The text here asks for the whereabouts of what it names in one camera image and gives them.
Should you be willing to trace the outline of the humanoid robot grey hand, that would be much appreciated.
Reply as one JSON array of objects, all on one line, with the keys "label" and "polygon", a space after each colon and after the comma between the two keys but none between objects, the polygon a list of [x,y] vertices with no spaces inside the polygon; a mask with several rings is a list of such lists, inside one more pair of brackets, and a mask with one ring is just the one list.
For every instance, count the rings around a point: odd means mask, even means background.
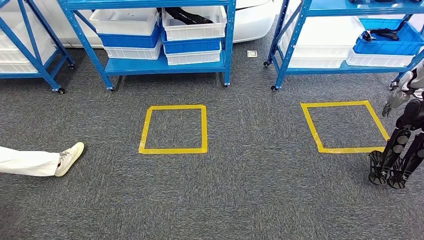
[{"label": "humanoid robot grey hand", "polygon": [[401,91],[399,89],[393,90],[383,107],[382,116],[388,117],[391,110],[397,109],[399,106],[407,102],[409,99],[410,99],[410,95],[407,94],[406,92]]}]

